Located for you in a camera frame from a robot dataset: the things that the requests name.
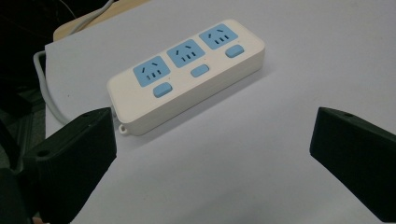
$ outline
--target power cord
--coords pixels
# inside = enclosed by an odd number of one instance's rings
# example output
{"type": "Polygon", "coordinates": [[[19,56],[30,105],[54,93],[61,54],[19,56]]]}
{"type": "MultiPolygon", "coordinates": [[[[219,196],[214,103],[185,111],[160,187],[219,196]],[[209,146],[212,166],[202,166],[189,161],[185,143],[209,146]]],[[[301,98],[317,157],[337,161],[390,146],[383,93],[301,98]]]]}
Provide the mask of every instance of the power cord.
{"type": "Polygon", "coordinates": [[[62,0],[59,0],[59,2],[61,2],[62,4],[64,4],[64,6],[67,8],[67,10],[69,10],[70,14],[73,15],[74,19],[76,19],[76,15],[74,14],[73,10],[62,0]]]}
{"type": "MultiPolygon", "coordinates": [[[[86,24],[90,23],[93,21],[95,18],[103,14],[106,10],[108,10],[113,4],[114,0],[109,0],[102,8],[99,10],[96,10],[93,12],[91,15],[89,15],[87,18],[85,18],[83,21],[81,21],[79,24],[77,24],[68,35],[72,35],[76,32],[78,32],[81,27],[85,26],[86,24]]],[[[43,72],[43,69],[40,64],[40,57],[46,56],[46,51],[39,51],[33,56],[33,62],[35,64],[35,70],[37,72],[38,80],[40,83],[40,90],[41,94],[43,95],[43,99],[46,102],[47,106],[49,107],[50,112],[53,114],[53,116],[62,123],[62,125],[67,124],[70,122],[70,119],[64,116],[64,114],[58,109],[56,104],[53,102],[52,97],[50,96],[50,92],[47,86],[47,80],[45,77],[45,74],[43,72]]]]}

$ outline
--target wooden surface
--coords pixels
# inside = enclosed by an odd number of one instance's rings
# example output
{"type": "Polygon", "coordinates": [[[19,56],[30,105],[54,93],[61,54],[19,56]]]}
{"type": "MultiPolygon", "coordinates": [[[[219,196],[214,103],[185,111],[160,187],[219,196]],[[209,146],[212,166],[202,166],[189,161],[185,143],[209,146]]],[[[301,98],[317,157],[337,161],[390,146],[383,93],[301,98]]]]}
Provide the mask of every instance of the wooden surface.
{"type": "MultiPolygon", "coordinates": [[[[148,2],[149,0],[120,0],[118,2],[113,3],[113,5],[111,5],[111,7],[104,12],[102,15],[100,15],[99,17],[97,17],[96,19],[94,19],[93,21],[91,21],[89,24],[87,24],[85,27],[83,27],[82,29],[85,29],[87,27],[93,26],[101,21],[105,21],[113,16],[116,16],[124,11],[127,11],[131,8],[134,7],[138,7],[140,5],[142,5],[143,3],[148,2]]],[[[92,13],[87,14],[85,16],[82,16],[80,18],[77,18],[73,21],[70,21],[68,23],[63,24],[62,26],[60,26],[58,29],[55,30],[55,32],[53,33],[53,41],[57,41],[59,39],[64,38],[65,36],[67,36],[69,34],[69,32],[82,20],[84,20],[84,18],[90,16],[92,13]]]]}

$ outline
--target black object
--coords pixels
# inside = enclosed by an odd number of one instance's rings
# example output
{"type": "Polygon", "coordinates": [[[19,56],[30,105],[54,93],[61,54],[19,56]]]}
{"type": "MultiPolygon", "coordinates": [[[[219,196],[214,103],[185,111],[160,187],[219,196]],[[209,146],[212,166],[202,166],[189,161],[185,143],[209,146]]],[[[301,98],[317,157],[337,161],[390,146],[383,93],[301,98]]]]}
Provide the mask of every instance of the black object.
{"type": "Polygon", "coordinates": [[[310,153],[381,221],[396,222],[396,135],[321,107],[310,153]]]}
{"type": "Polygon", "coordinates": [[[17,142],[12,138],[6,125],[0,120],[0,145],[6,152],[9,160],[9,167],[16,169],[18,165],[18,158],[21,155],[21,149],[17,145],[17,142]]]}
{"type": "Polygon", "coordinates": [[[0,170],[0,220],[71,222],[116,158],[110,108],[83,114],[23,156],[22,172],[0,170]]]}

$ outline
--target power outlet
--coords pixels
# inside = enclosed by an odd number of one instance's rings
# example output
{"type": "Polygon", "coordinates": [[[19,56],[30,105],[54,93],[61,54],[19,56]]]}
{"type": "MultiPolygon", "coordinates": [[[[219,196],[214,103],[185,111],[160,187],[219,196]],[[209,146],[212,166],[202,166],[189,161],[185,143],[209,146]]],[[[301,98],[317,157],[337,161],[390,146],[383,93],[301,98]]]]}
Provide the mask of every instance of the power outlet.
{"type": "Polygon", "coordinates": [[[236,33],[224,24],[219,24],[199,36],[211,49],[218,49],[238,37],[236,33]]]}
{"type": "Polygon", "coordinates": [[[120,133],[140,135],[262,67],[265,45],[234,20],[193,35],[111,78],[120,133]]]}
{"type": "Polygon", "coordinates": [[[204,51],[192,39],[167,51],[176,67],[182,67],[205,55],[204,51]]]}
{"type": "Polygon", "coordinates": [[[156,80],[169,75],[171,71],[163,58],[156,56],[134,68],[134,74],[141,87],[145,87],[156,80]]]}

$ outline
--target white table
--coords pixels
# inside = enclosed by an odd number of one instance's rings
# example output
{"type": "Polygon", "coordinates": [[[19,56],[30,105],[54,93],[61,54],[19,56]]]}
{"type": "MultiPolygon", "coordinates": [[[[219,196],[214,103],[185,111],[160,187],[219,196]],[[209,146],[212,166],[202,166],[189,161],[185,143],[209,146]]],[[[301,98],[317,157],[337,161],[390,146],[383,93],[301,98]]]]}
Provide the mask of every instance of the white table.
{"type": "MultiPolygon", "coordinates": [[[[266,43],[264,67],[143,136],[73,223],[381,223],[309,155],[319,106],[396,133],[396,2],[152,0],[46,47],[70,119],[111,105],[117,73],[224,19],[266,43]]],[[[47,135],[61,128],[50,112],[47,135]]]]}

